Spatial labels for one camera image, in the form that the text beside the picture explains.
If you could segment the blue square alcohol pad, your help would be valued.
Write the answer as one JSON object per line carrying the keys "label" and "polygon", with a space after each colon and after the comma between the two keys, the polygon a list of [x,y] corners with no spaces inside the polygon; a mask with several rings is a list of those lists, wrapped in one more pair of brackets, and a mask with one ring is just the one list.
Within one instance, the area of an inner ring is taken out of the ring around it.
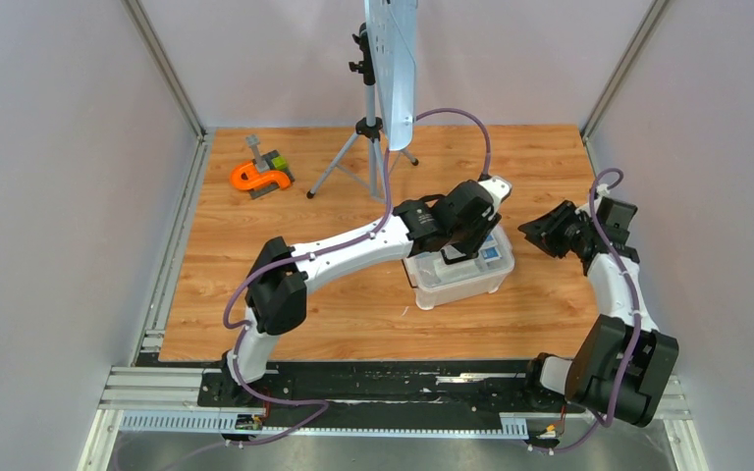
{"label": "blue square alcohol pad", "polygon": [[498,244],[483,246],[479,250],[479,255],[486,263],[501,260],[503,255]]}

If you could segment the white plastic box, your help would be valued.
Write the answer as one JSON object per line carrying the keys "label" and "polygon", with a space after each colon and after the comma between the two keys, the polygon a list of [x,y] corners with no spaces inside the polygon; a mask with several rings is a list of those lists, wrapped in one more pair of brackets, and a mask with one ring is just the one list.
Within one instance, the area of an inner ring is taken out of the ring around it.
{"label": "white plastic box", "polygon": [[422,253],[403,260],[418,308],[436,306],[496,292],[513,271],[512,244],[499,225],[487,236],[475,258],[447,264],[440,253]]}

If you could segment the clear plastic lid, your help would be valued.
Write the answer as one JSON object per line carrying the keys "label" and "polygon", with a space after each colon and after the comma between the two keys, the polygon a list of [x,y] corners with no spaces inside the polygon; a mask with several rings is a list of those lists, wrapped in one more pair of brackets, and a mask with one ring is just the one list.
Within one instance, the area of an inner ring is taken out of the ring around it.
{"label": "clear plastic lid", "polygon": [[422,253],[406,258],[403,264],[410,285],[425,291],[487,282],[497,287],[515,266],[512,244],[501,225],[490,232],[481,248],[495,244],[500,246],[503,257],[491,263],[486,263],[479,251],[476,258],[457,264],[446,264],[441,252]]}

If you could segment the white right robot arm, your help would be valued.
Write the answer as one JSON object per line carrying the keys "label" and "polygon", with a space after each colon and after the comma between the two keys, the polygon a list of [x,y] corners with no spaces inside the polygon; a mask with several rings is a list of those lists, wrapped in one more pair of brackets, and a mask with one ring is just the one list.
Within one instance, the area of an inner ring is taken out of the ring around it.
{"label": "white right robot arm", "polygon": [[677,339],[649,316],[639,286],[639,255],[627,245],[635,205],[601,197],[589,212],[564,201],[519,226],[544,253],[581,262],[599,315],[571,359],[543,352],[528,364],[521,395],[534,409],[558,399],[643,428],[654,418],[676,363]]}

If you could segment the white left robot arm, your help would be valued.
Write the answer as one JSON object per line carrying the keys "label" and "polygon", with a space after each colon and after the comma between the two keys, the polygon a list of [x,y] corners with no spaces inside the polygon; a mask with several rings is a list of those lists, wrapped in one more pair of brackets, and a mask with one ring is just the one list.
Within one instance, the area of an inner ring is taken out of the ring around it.
{"label": "white left robot arm", "polygon": [[406,200],[340,235],[293,245],[280,236],[269,239],[224,311],[224,326],[240,335],[226,355],[224,393],[238,405],[259,398],[279,338],[304,322],[309,296],[333,281],[447,247],[460,261],[477,256],[511,193],[512,185],[498,176],[469,180],[446,195]]}

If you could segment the grey tripod stand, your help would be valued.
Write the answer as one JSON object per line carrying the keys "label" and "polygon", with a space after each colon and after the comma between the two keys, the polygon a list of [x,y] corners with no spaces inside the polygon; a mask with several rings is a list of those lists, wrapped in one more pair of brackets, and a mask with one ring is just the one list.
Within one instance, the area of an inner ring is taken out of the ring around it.
{"label": "grey tripod stand", "polygon": [[[362,23],[358,32],[352,35],[362,58],[359,61],[350,61],[349,69],[352,73],[359,74],[364,85],[365,115],[353,128],[353,133],[342,146],[331,163],[323,171],[316,183],[306,192],[305,196],[312,199],[316,196],[324,182],[334,170],[346,173],[357,183],[368,189],[371,198],[377,201],[385,201],[385,190],[382,184],[383,165],[386,159],[381,150],[381,137],[383,136],[383,120],[377,116],[377,72],[371,49],[371,37],[369,27]],[[368,152],[368,181],[361,179],[353,171],[344,168],[341,164],[343,158],[349,153],[353,145],[360,139],[367,143]]]}

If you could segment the orange grey toy fixture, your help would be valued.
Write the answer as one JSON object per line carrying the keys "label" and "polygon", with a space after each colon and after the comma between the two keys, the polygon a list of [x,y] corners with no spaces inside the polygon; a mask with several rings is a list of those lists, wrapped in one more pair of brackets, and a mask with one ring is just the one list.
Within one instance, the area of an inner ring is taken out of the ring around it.
{"label": "orange grey toy fixture", "polygon": [[287,189],[295,182],[290,164],[276,149],[262,154],[260,139],[256,134],[245,138],[252,153],[250,160],[239,163],[230,173],[230,185],[245,192],[251,199],[258,199],[278,189]]}

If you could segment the white tablet panel on tripod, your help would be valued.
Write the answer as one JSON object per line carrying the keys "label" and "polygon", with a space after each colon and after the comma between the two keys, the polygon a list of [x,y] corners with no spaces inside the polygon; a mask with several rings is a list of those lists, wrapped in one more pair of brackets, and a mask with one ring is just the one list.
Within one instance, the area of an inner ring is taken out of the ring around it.
{"label": "white tablet panel on tripod", "polygon": [[416,92],[416,0],[365,0],[364,14],[383,119],[393,151],[412,141]]}

